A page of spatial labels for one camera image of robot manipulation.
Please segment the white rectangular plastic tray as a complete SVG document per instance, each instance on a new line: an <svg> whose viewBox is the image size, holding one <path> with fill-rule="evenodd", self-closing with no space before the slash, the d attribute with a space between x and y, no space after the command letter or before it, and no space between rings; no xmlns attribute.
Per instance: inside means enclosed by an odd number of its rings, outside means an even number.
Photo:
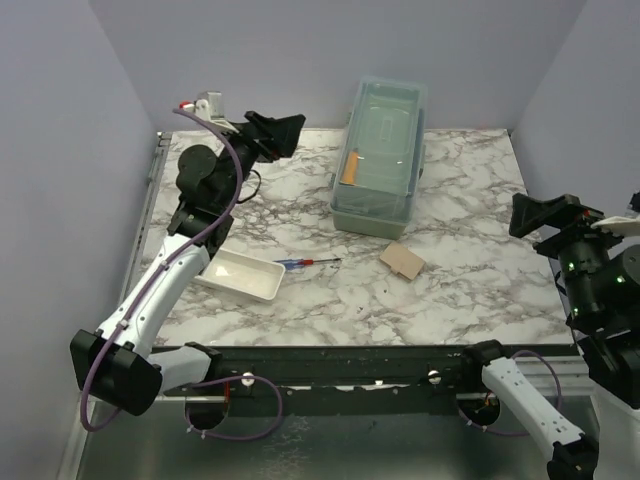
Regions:
<svg viewBox="0 0 640 480"><path fill-rule="evenodd" d="M278 293L285 272L285 266L280 263L220 248L209 265L193 279L193 282L200 286L270 303Z"/></svg>

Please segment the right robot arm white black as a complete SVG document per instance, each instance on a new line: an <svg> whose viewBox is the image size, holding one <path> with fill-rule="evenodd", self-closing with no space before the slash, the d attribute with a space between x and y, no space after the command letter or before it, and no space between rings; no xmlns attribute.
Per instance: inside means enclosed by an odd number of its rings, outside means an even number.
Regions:
<svg viewBox="0 0 640 480"><path fill-rule="evenodd" d="M639 247L610 250L639 234L638 217L606 216L574 195L512 198L509 233L523 238L544 227L555 234L534 244L558 261L569 305L566 324L593 384L599 434L567 420L524 376L515 356L489 340L463 350L460 379L471 392L497 396L525 428L551 479L639 476Z"/></svg>

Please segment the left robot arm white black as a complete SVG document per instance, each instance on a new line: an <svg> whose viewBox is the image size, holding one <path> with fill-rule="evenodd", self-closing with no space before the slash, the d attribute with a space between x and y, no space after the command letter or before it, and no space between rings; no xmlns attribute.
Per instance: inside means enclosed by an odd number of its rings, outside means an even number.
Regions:
<svg viewBox="0 0 640 480"><path fill-rule="evenodd" d="M190 385L214 393L222 380L219 353L188 343L153 353L159 330L183 291L220 250L233 224L232 210L255 163L293 156L306 121L248 111L240 123L220 127L183 108L177 114L206 128L223 148L186 148L177 161L178 205L159 252L138 284L95 331L79 330L70 353L81 402L96 397L134 416L168 390Z"/></svg>

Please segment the orange tool inside toolbox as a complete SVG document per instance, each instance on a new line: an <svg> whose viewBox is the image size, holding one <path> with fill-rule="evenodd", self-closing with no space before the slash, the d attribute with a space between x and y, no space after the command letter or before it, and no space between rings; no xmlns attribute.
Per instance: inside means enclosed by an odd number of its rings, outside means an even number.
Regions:
<svg viewBox="0 0 640 480"><path fill-rule="evenodd" d="M346 159L340 182L346 185L356 184L356 172L359 163L359 154L356 149L352 150Z"/></svg>

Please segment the translucent green plastic toolbox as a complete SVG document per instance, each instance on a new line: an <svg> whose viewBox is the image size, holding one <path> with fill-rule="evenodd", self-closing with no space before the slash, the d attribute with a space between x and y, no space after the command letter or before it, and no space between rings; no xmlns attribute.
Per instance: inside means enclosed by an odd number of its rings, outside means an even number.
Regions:
<svg viewBox="0 0 640 480"><path fill-rule="evenodd" d="M360 81L329 202L334 227L389 240L411 222L424 168L427 87L363 77ZM356 184L340 182L348 154L356 149Z"/></svg>

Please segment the blue red screwdriver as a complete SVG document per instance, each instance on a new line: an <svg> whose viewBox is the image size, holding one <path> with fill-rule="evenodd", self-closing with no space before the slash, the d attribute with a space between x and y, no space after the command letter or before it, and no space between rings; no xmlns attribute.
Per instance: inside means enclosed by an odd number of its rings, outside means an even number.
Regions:
<svg viewBox="0 0 640 480"><path fill-rule="evenodd" d="M285 267L286 270L294 270L305 268L312 265L319 264L331 264L340 262L341 259L339 257L327 258L327 259L283 259L283 260L275 260L275 263L281 264Z"/></svg>

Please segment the aluminium frame rail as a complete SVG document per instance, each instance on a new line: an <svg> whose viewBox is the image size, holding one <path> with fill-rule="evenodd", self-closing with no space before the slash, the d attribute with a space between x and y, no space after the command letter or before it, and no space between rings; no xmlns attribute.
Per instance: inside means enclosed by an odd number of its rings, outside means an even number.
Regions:
<svg viewBox="0 0 640 480"><path fill-rule="evenodd" d="M153 209L157 200L167 156L170 151L173 133L158 132L157 136L158 142L155 147L150 170L147 175L147 189L141 208L140 218L136 227L136 233L134 235L133 246L127 262L126 273L118 296L118 304L126 298L128 292L138 279L138 272L143 258L144 246L149 235ZM81 400L78 400L76 416L70 429L68 441L64 449L56 479L76 479L79 472L80 462L88 437L88 432L83 428L80 422L80 406Z"/></svg>

